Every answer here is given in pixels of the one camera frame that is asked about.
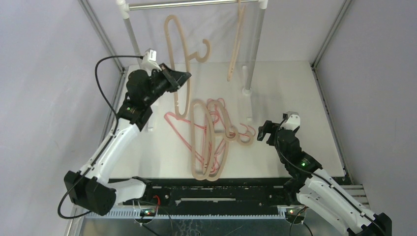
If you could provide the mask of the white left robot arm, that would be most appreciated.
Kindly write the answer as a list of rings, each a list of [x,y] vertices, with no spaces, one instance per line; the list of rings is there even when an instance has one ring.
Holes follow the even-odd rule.
[[[148,205],[154,198],[151,182],[141,177],[110,183],[110,175],[124,150],[143,130],[152,115],[152,104],[163,94],[178,91],[191,73],[166,64],[151,73],[137,69],[128,75],[127,92],[116,113],[114,128],[79,171],[64,176],[65,197],[89,212],[104,216],[117,204],[136,199]]]

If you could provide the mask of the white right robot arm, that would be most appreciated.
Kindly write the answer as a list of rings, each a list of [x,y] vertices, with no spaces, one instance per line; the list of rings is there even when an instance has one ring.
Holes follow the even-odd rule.
[[[267,144],[276,149],[280,162],[291,176],[284,184],[289,205],[298,203],[313,210],[344,236],[390,236],[392,220],[376,214],[342,188],[310,154],[302,150],[296,137],[299,124],[270,120],[258,128],[258,141],[269,134]]]

